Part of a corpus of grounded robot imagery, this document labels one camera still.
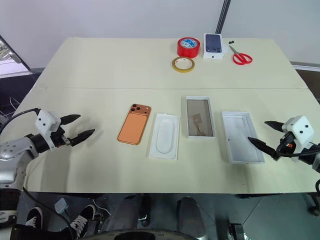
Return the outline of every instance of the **red scissors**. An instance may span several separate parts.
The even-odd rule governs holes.
[[[245,64],[250,64],[252,63],[253,59],[251,56],[249,56],[248,54],[245,54],[245,53],[241,53],[241,52],[238,52],[236,51],[232,46],[229,45],[229,47],[231,48],[231,50],[233,51],[233,62],[235,64],[238,64],[238,65],[245,65]]]

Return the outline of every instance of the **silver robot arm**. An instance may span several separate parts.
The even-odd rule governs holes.
[[[28,164],[39,154],[55,150],[62,145],[72,147],[93,134],[94,129],[84,131],[75,138],[67,138],[61,125],[66,125],[80,117],[72,114],[58,118],[54,112],[36,112],[35,125],[39,134],[0,144],[0,226],[16,223],[19,196],[23,189]]]

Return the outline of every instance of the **shoelace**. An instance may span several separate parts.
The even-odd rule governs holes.
[[[36,220],[37,220],[37,217],[34,216],[33,218],[29,219],[28,221],[26,221],[26,226],[31,226],[33,228],[36,228]]]
[[[80,237],[82,230],[84,229],[88,220],[83,216],[79,215],[71,224],[70,226],[76,231],[77,238]]]

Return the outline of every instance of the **black cable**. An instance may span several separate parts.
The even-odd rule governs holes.
[[[71,216],[70,216],[70,215],[69,215],[69,213],[67,212],[67,209],[65,209],[63,212],[65,213],[65,215],[67,215],[67,216],[68,216],[68,218],[70,218],[70,219],[71,219]]]
[[[57,212],[56,212],[55,210],[53,210],[52,208],[44,205],[42,202],[40,202],[40,201],[38,201],[37,199],[35,199],[35,198],[28,192],[28,190],[25,189],[25,187],[23,187],[22,190],[25,192],[25,194],[26,194],[29,198],[31,198],[31,199],[32,199],[33,201],[35,201],[37,204],[39,204],[40,206],[42,206],[42,207],[44,207],[45,209],[49,210],[50,212],[54,213],[56,216],[60,217],[63,221],[65,221],[65,223],[66,223],[67,226],[68,226],[71,239],[72,239],[72,240],[73,240],[73,239],[76,239],[76,238],[74,237],[73,232],[72,232],[72,228],[71,228],[71,226],[70,226],[70,223],[68,222],[68,220],[67,220],[64,216],[62,216],[61,214],[57,213]]]
[[[282,153],[280,152],[280,148],[283,147],[281,144],[276,148],[276,153],[281,156],[281,157],[288,157],[288,158],[293,158],[293,157],[302,157],[302,156],[309,156],[309,155],[315,155],[320,153],[320,149],[318,150],[312,150],[312,151],[305,151],[301,153]]]
[[[23,115],[23,114],[26,114],[26,113],[30,113],[30,112],[35,112],[37,115],[39,114],[40,112],[40,108],[32,108],[32,109],[29,109],[29,110],[25,110],[25,111],[22,111],[22,112],[19,112],[18,114],[14,115],[13,117],[11,117],[8,121],[6,121],[2,128],[0,129],[0,134],[2,133],[2,131],[5,129],[5,127],[15,118]]]
[[[320,197],[319,185],[320,185],[320,179],[318,181],[316,181],[316,183],[315,183],[315,190],[316,190],[316,192],[318,193],[318,195]]]

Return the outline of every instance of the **white wall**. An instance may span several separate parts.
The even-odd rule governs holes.
[[[216,30],[222,3],[0,0],[0,35],[30,68],[42,68],[67,37],[202,38],[204,32]]]
[[[320,64],[320,0],[231,0],[222,34],[273,38],[290,61]]]
[[[0,0],[0,35],[31,68],[67,37],[178,38],[214,32],[223,0]],[[224,37],[273,38],[320,64],[320,0],[231,0]]]

